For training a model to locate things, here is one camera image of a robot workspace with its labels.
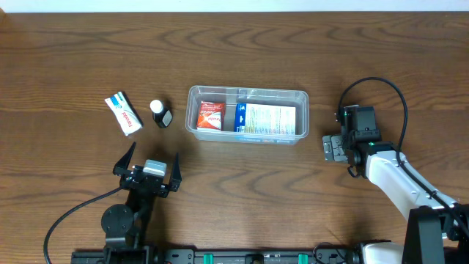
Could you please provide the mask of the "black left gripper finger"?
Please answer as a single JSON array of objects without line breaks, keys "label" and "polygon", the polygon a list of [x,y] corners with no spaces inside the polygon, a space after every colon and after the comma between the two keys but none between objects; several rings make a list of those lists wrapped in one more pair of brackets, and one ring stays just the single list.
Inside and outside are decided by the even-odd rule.
[{"label": "black left gripper finger", "polygon": [[182,175],[180,172],[179,153],[176,153],[175,159],[173,162],[173,167],[171,169],[170,180],[181,180],[181,179],[182,179]]},{"label": "black left gripper finger", "polygon": [[127,169],[135,148],[136,142],[132,143],[129,150],[115,163],[114,169]]}]

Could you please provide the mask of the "red medicine box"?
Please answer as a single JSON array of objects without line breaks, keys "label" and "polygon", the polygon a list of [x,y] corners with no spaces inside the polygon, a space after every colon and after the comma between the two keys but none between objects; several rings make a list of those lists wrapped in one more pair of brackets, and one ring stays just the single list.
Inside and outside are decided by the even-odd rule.
[{"label": "red medicine box", "polygon": [[196,123],[198,130],[221,131],[226,110],[225,103],[202,101]]}]

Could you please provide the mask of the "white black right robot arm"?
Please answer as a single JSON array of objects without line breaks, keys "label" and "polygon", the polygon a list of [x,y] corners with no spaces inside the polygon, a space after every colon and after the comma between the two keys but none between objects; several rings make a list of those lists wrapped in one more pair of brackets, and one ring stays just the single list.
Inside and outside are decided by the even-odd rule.
[{"label": "white black right robot arm", "polygon": [[346,106],[337,114],[348,172],[376,185],[407,222],[405,242],[363,243],[360,263],[467,263],[468,206],[440,193],[385,142],[374,108]]}]

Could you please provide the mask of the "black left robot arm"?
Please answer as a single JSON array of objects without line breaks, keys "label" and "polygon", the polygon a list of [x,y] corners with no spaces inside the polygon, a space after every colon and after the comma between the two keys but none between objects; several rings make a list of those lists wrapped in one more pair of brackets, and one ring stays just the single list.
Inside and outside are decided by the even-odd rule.
[{"label": "black left robot arm", "polygon": [[143,166],[129,167],[135,148],[136,143],[132,143],[113,168],[113,174],[120,177],[119,187],[128,191],[128,198],[124,204],[112,205],[102,215],[106,244],[101,263],[151,264],[160,259],[157,247],[145,244],[145,235],[155,200],[166,198],[180,187],[179,156],[175,156],[169,182],[165,183],[165,163],[147,160]]}]

